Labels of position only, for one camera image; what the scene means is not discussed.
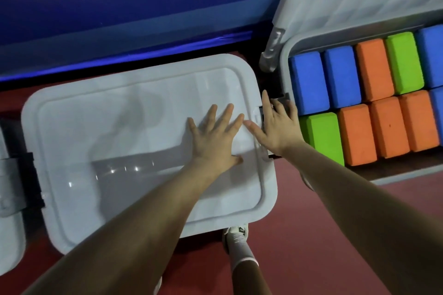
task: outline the finger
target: finger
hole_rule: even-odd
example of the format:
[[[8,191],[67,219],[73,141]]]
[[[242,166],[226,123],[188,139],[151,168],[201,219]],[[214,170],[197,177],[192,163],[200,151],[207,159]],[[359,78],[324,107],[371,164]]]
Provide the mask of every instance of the finger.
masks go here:
[[[194,137],[198,136],[200,134],[200,131],[198,130],[197,126],[195,125],[194,119],[188,118],[188,126],[191,130],[191,133]]]
[[[272,112],[271,102],[269,101],[268,92],[266,90],[263,90],[263,95],[261,96],[261,102],[263,105],[264,123],[266,126],[274,118],[274,113]]]
[[[233,166],[236,166],[238,164],[242,164],[243,163],[243,158],[240,155],[238,155],[238,156],[232,155],[231,159],[232,159],[232,162],[233,162],[233,164],[232,164]]]
[[[238,117],[234,120],[234,123],[231,125],[231,127],[228,130],[228,133],[232,138],[235,137],[235,135],[238,133],[238,130],[241,127],[241,124],[243,124],[243,120],[245,119],[244,114],[239,114]]]
[[[223,114],[220,118],[220,124],[217,128],[217,130],[224,132],[226,130],[226,127],[229,125],[229,121],[232,117],[232,111],[234,111],[234,104],[228,104],[228,106],[225,108]]]
[[[291,120],[298,121],[299,112],[297,110],[296,104],[293,101],[288,100],[287,105],[289,106],[289,117],[291,118]]]
[[[250,131],[251,134],[255,136],[260,144],[266,145],[268,137],[266,136],[266,134],[264,134],[264,132],[261,130],[260,127],[258,127],[256,123],[252,122],[251,120],[245,120],[243,124],[246,126],[248,131]]]
[[[282,115],[282,116],[287,116],[286,111],[284,109],[284,106],[282,103],[280,103],[278,100],[276,99],[271,99],[272,105],[274,105],[275,110],[277,111],[278,114]]]
[[[209,108],[207,117],[206,117],[206,126],[205,131],[210,132],[213,130],[215,125],[215,115],[217,114],[217,105],[213,104]]]

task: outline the orange yoga block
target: orange yoga block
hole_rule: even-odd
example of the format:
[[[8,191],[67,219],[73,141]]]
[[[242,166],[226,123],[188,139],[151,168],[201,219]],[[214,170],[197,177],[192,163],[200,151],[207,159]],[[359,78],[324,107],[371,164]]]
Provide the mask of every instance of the orange yoga block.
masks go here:
[[[340,109],[338,122],[346,164],[358,166],[377,161],[368,106],[360,104]]]
[[[390,158],[410,151],[406,128],[397,97],[371,103],[369,107],[375,134],[377,153]]]
[[[383,40],[361,42],[356,51],[366,100],[373,102],[393,96],[394,83]]]
[[[440,145],[429,92],[411,92],[399,100],[411,150],[419,152]]]

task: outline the green yoga block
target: green yoga block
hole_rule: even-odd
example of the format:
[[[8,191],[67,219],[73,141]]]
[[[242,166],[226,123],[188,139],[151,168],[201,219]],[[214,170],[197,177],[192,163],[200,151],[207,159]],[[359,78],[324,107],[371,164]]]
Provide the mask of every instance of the green yoga block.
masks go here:
[[[420,90],[424,79],[414,35],[405,32],[388,36],[386,47],[396,94]]]
[[[332,112],[300,117],[304,140],[328,158],[345,165],[337,115]]]

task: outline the person's left hand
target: person's left hand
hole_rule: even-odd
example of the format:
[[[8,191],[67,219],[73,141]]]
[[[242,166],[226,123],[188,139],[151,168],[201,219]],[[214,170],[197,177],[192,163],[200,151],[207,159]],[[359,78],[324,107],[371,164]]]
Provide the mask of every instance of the person's left hand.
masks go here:
[[[200,131],[192,118],[188,118],[189,128],[193,136],[192,161],[210,170],[214,175],[221,175],[236,164],[241,164],[240,156],[232,155],[232,140],[245,118],[240,114],[229,126],[234,105],[229,104],[224,110],[219,123],[215,126],[217,105],[211,106],[207,114],[207,121]]]

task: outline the sock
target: sock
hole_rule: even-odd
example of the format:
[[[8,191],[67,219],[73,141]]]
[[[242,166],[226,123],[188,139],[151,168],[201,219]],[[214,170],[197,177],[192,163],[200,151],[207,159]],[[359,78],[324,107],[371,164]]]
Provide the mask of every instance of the sock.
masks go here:
[[[229,249],[229,259],[231,260],[231,272],[243,261],[254,261],[257,265],[258,262],[252,254],[248,243],[245,240],[245,236],[240,232],[229,232],[226,235],[226,243]]]

